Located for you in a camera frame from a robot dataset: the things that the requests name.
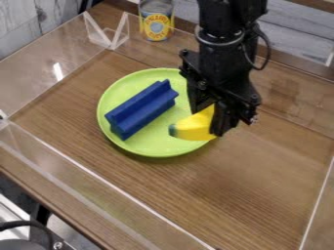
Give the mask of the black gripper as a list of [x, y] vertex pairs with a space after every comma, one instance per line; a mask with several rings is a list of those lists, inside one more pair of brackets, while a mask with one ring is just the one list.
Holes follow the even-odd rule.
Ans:
[[188, 79], [192, 112], [214, 105], [210, 133], [217, 137], [236, 128], [241, 121], [253, 124], [261, 95], [252, 83], [256, 65], [258, 30], [240, 30], [232, 36], [196, 32], [198, 50], [185, 49], [181, 74]]

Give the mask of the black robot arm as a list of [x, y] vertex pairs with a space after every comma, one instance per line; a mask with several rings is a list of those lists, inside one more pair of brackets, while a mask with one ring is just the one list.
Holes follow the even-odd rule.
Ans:
[[257, 42], [269, 38], [257, 20], [268, 0], [197, 0], [200, 50], [182, 50], [181, 74], [188, 79], [193, 115], [170, 126], [170, 135], [210, 141], [240, 123], [253, 124], [261, 95], [252, 84]]

